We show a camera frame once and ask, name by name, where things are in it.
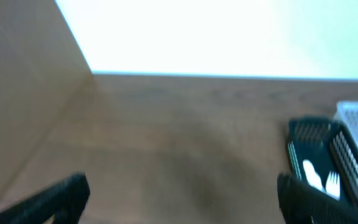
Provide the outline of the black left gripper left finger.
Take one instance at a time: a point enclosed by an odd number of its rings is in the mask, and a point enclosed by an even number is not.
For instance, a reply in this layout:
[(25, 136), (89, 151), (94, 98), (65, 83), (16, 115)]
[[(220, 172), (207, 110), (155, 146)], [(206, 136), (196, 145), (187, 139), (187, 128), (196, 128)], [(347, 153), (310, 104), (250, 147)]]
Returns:
[(71, 176), (0, 212), (0, 223), (78, 223), (90, 197), (85, 173)]

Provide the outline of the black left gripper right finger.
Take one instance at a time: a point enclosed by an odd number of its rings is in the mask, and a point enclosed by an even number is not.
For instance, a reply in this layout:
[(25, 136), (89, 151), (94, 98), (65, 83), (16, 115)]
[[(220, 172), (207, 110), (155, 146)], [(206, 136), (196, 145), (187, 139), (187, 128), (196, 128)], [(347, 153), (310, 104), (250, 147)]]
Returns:
[(358, 210), (338, 202), (292, 175), (278, 174), (277, 195), (286, 223), (358, 223)]

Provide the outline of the white plastic spoon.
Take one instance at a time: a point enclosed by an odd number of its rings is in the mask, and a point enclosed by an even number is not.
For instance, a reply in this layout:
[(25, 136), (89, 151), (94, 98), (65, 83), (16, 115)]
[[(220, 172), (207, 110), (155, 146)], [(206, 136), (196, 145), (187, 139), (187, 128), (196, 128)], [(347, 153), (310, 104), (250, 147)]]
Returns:
[(307, 182), (314, 188), (324, 191), (324, 187), (322, 185), (321, 177), (314, 169), (314, 165), (310, 160), (303, 160), (303, 168), (306, 175)]

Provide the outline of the white plastic fork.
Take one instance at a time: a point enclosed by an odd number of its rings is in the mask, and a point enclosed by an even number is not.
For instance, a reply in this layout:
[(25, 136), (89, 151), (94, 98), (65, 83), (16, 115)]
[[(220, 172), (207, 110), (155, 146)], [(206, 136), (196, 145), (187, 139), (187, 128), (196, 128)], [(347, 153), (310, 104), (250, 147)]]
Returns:
[(328, 178), (326, 179), (325, 190), (330, 197), (336, 200), (340, 200), (341, 182), (340, 182), (340, 175), (337, 172), (331, 171), (328, 174)]

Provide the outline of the dark green plastic basket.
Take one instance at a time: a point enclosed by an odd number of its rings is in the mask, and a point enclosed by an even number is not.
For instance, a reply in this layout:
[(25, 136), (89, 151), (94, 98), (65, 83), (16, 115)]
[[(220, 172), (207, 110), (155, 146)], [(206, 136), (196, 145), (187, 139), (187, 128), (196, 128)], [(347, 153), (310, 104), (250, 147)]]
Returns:
[(289, 120), (288, 130), (287, 153), (295, 177), (307, 182), (303, 160), (310, 160), (321, 177), (322, 193), (328, 195), (326, 179), (331, 171), (337, 172), (341, 182), (337, 201), (358, 210), (358, 148), (345, 124), (309, 116)]

